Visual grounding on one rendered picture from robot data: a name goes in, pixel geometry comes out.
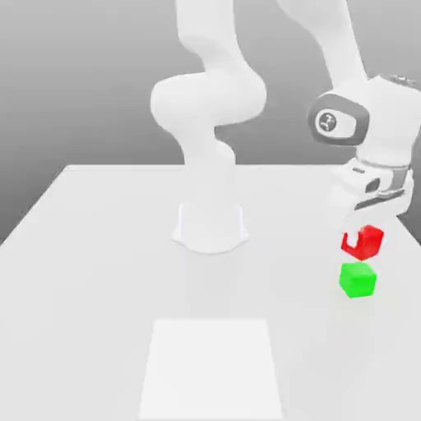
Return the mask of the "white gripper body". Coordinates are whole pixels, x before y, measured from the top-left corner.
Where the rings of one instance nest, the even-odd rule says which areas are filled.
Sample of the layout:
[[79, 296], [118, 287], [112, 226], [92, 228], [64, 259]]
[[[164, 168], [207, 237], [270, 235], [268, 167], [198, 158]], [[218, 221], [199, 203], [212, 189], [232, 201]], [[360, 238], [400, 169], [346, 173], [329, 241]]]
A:
[[388, 197], [373, 197], [355, 205], [340, 223], [342, 229], [360, 229], [364, 225], [382, 224], [384, 221], [404, 214], [412, 202], [414, 178], [406, 176], [404, 186]]

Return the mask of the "small red cube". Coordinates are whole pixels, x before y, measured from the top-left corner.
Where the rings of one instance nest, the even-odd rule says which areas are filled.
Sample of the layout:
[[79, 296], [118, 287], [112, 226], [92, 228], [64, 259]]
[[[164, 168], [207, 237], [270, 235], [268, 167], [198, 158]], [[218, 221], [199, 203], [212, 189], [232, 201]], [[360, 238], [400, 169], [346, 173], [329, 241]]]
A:
[[382, 245], [384, 232], [372, 225], [365, 225], [358, 231], [357, 242], [351, 246], [348, 241], [348, 234], [344, 233], [340, 248], [350, 256], [365, 261], [375, 257]]

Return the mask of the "small green cube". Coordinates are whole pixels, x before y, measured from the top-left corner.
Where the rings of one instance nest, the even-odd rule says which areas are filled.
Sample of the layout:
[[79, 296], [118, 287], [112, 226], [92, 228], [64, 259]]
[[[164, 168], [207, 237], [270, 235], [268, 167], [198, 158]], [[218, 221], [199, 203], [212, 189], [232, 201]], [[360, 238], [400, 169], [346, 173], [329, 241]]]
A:
[[363, 261], [343, 263], [340, 268], [339, 285], [349, 298], [372, 296], [377, 273]]

